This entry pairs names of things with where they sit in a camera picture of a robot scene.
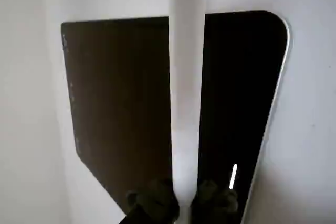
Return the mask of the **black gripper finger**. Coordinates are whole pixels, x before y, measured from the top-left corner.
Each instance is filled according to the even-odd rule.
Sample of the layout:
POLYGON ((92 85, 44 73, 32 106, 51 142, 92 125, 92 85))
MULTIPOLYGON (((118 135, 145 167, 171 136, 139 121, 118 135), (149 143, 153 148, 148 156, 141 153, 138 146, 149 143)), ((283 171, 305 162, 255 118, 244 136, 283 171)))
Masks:
POLYGON ((129 212, 120 221, 128 223, 174 223, 180 206, 171 179, 157 179, 127 194, 129 212))
POLYGON ((203 181, 191 204, 190 223, 234 223, 238 213, 238 196, 233 189, 203 181))

